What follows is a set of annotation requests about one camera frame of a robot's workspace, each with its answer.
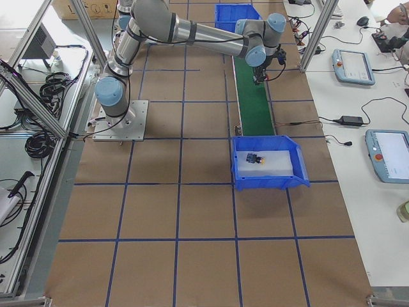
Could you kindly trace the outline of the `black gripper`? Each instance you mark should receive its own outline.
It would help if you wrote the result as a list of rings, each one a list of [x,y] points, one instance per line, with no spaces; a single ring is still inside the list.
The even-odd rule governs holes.
[[[260,85],[260,83],[263,83],[266,80],[270,80],[268,74],[266,73],[266,68],[271,64],[272,60],[276,58],[275,53],[276,51],[272,55],[267,56],[263,64],[253,68],[253,79],[255,85]],[[279,73],[276,77],[272,78],[272,80],[275,80],[280,76],[281,73]]]

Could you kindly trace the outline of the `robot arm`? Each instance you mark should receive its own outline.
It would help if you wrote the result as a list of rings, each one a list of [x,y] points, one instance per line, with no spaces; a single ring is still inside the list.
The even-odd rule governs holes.
[[[235,31],[229,32],[181,19],[166,1],[133,1],[125,32],[107,60],[104,76],[95,86],[108,128],[126,127],[132,121],[127,85],[134,60],[145,41],[195,45],[243,58],[252,67],[254,83],[260,84],[268,79],[266,68],[279,50],[285,27],[285,16],[271,13],[265,20],[240,19]]]

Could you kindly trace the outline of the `person hand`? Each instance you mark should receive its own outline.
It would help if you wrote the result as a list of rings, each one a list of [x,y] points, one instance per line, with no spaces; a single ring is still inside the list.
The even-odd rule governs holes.
[[[403,26],[408,25],[408,3],[401,3],[396,6],[390,11],[387,17],[380,22],[382,26],[393,23],[398,23]]]

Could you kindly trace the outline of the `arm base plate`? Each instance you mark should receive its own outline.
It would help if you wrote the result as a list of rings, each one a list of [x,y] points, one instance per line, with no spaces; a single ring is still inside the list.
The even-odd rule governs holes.
[[[100,107],[95,133],[91,136],[94,141],[143,141],[148,114],[148,100],[131,100],[126,117],[106,117],[103,107]]]

